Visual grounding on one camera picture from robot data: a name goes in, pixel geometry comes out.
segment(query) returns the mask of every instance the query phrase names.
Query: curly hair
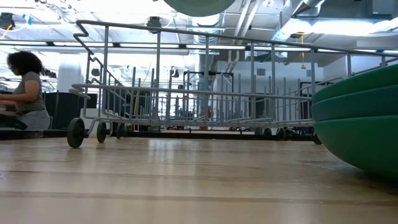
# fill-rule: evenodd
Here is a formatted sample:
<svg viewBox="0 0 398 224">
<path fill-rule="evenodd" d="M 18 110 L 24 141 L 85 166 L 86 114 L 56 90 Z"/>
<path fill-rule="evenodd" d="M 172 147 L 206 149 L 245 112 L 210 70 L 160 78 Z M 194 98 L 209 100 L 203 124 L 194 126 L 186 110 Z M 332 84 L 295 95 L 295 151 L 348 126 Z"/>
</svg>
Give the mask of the curly hair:
<svg viewBox="0 0 398 224">
<path fill-rule="evenodd" d="M 9 54 L 7 64 L 10 69 L 17 69 L 18 75 L 25 75 L 28 72 L 40 74 L 43 71 L 42 61 L 33 53 L 20 51 Z"/>
</svg>

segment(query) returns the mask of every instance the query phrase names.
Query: green plastic object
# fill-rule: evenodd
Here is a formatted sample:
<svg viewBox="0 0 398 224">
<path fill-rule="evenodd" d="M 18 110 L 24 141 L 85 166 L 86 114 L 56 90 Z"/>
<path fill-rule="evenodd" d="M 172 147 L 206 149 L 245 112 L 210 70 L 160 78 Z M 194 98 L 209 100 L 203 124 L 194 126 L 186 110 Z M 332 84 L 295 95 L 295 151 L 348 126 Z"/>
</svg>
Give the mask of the green plastic object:
<svg viewBox="0 0 398 224">
<path fill-rule="evenodd" d="M 350 93 L 311 107 L 315 121 L 398 114 L 398 85 Z"/>
<path fill-rule="evenodd" d="M 317 122 L 315 131 L 336 157 L 373 174 L 398 179 L 398 115 Z"/>
<path fill-rule="evenodd" d="M 356 93 L 374 88 L 398 85 L 398 65 L 391 65 L 334 83 L 312 97 L 312 104 L 336 96 Z"/>
<path fill-rule="evenodd" d="M 225 11 L 235 0 L 165 0 L 165 2 L 185 15 L 205 17 Z"/>
</svg>

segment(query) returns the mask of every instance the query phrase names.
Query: gray pants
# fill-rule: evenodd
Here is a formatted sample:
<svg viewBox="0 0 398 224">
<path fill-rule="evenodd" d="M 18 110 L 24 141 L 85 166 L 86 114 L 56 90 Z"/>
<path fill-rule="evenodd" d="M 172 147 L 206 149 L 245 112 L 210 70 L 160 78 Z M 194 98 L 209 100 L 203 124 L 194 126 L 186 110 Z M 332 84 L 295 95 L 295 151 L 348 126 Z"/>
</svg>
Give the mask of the gray pants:
<svg viewBox="0 0 398 224">
<path fill-rule="evenodd" d="M 47 130 L 50 126 L 50 116 L 47 111 L 32 111 L 18 117 L 27 125 L 26 130 Z"/>
</svg>

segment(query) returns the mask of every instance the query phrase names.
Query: woman's arm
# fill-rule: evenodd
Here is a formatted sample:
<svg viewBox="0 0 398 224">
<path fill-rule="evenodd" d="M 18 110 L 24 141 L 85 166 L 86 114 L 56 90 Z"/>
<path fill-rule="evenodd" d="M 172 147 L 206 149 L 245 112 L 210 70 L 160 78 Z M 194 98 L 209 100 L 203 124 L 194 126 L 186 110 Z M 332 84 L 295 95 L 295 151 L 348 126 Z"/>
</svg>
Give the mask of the woman's arm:
<svg viewBox="0 0 398 224">
<path fill-rule="evenodd" d="M 36 80 L 25 81 L 25 93 L 15 94 L 15 95 L 0 95 L 0 101 L 25 101 L 33 102 L 37 98 L 37 93 L 39 92 L 40 84 Z"/>
<path fill-rule="evenodd" d="M 3 106 L 15 106 L 14 101 L 8 101 L 8 100 L 0 100 L 0 105 Z"/>
</svg>

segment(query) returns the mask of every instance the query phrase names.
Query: red object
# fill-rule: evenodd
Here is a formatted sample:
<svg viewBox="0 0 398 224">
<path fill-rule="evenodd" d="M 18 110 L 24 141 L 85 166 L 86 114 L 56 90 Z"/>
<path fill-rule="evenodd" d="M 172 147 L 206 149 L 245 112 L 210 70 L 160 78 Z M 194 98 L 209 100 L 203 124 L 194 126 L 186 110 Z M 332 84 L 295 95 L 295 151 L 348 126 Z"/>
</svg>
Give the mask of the red object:
<svg viewBox="0 0 398 224">
<path fill-rule="evenodd" d="M 207 118 L 208 118 L 208 120 L 209 120 L 209 118 L 211 118 L 211 110 L 210 109 L 207 110 Z M 208 127 L 207 126 L 200 126 L 200 129 L 201 130 L 208 130 Z"/>
</svg>

